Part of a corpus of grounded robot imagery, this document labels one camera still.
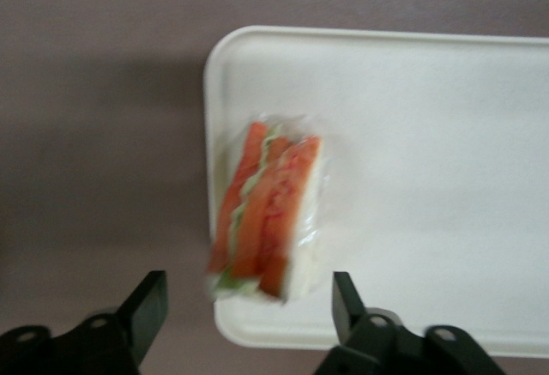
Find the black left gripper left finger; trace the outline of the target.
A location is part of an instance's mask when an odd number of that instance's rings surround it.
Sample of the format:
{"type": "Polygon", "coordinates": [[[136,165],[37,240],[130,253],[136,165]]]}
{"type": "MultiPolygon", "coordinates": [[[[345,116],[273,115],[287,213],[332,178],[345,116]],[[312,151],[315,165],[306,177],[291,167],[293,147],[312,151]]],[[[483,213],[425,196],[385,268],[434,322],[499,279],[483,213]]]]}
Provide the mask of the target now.
{"type": "Polygon", "coordinates": [[[121,306],[61,335],[44,325],[2,333],[1,373],[138,374],[167,313],[167,273],[151,271],[121,306]]]}

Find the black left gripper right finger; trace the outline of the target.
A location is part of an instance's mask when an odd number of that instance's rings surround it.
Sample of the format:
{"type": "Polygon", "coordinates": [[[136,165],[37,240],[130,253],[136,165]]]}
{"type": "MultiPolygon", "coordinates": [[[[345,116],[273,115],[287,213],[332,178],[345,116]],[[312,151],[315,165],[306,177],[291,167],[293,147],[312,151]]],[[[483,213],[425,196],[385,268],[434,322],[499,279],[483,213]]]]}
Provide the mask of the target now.
{"type": "Polygon", "coordinates": [[[434,325],[418,336],[392,311],[368,308],[347,272],[333,274],[332,318],[339,343],[317,374],[503,374],[464,330],[434,325]]]}

